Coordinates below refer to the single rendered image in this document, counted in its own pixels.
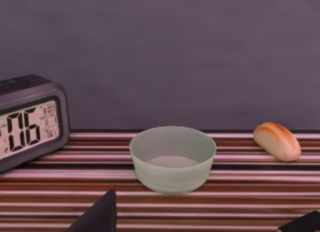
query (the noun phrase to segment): golden brown bread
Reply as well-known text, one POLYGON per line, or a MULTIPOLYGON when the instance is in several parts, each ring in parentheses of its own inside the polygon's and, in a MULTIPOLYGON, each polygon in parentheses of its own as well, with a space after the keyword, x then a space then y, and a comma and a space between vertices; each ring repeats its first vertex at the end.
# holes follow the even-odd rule
POLYGON ((301 155, 301 147, 296 137, 279 124, 265 122, 255 128, 253 136, 261 148, 280 161, 295 161, 301 155))

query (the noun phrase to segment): wall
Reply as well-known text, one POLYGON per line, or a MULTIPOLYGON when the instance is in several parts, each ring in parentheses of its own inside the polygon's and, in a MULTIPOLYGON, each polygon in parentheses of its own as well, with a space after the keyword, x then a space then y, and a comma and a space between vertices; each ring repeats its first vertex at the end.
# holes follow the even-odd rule
POLYGON ((72 128, 320 129, 320 0, 0 0, 0 80, 63 84, 72 128))

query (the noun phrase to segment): digital alarm clock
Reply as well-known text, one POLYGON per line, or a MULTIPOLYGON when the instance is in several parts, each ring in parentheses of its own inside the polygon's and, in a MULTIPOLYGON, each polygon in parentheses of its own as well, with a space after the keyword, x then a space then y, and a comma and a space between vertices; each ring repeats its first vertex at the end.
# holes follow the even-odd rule
POLYGON ((69 133, 61 85, 37 75, 0 81, 0 172, 63 147, 69 133))

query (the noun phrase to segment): table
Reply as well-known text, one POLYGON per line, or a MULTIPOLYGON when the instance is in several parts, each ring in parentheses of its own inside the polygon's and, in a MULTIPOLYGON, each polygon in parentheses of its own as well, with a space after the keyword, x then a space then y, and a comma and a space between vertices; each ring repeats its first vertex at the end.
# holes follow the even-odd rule
POLYGON ((62 232, 110 188, 119 232, 267 232, 320 208, 320 134, 297 134, 300 160, 280 163, 251 133, 208 133, 217 143, 210 176, 179 196, 136 179, 128 150, 135 134, 74 131, 60 151, 1 175, 0 231, 62 232))

